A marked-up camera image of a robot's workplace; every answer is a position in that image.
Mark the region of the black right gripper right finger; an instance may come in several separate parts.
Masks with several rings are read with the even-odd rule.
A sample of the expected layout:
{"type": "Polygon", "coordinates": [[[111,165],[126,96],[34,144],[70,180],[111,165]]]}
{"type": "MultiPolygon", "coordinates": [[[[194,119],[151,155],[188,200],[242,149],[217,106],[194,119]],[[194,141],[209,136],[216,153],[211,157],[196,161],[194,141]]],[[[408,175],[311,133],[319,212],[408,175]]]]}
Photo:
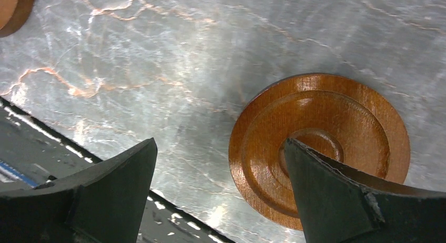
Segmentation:
{"type": "Polygon", "coordinates": [[[295,139],[285,159],[307,242],[445,242],[445,193],[393,183],[295,139]]]}

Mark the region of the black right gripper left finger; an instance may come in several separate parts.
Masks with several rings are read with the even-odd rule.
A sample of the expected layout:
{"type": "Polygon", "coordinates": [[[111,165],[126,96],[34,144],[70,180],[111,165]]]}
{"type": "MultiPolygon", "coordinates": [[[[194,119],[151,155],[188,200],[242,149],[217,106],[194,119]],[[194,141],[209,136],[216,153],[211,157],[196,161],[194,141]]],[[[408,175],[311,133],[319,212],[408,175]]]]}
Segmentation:
{"type": "Polygon", "coordinates": [[[146,139],[32,189],[1,193],[1,242],[136,242],[157,159],[146,139]]]}

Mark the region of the glossy wooden ridged coaster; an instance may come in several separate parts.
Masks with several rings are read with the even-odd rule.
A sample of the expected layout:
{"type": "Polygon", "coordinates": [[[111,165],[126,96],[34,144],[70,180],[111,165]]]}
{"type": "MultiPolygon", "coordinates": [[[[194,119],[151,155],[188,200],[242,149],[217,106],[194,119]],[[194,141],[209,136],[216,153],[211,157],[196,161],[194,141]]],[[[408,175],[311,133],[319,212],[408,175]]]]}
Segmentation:
{"type": "Polygon", "coordinates": [[[1,38],[18,31],[29,18],[35,0],[1,0],[1,38]]]}

